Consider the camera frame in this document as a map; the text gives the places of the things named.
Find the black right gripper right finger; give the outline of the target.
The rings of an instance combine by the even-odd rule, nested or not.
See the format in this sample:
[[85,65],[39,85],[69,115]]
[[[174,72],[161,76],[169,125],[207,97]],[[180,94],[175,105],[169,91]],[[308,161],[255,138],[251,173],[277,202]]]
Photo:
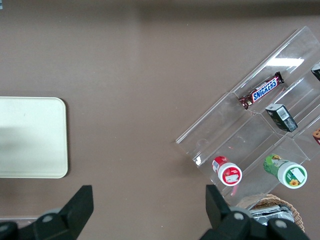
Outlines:
[[308,240],[293,222],[273,218],[267,225],[258,223],[244,210],[231,210],[215,185],[205,189],[205,209],[211,228],[201,240]]

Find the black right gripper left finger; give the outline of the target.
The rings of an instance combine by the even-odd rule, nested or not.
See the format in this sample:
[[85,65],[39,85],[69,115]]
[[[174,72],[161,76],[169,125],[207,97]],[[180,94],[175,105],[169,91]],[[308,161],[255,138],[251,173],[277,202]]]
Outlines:
[[0,223],[2,240],[76,240],[94,211],[93,188],[83,185],[58,211],[41,215],[18,228],[15,221]]

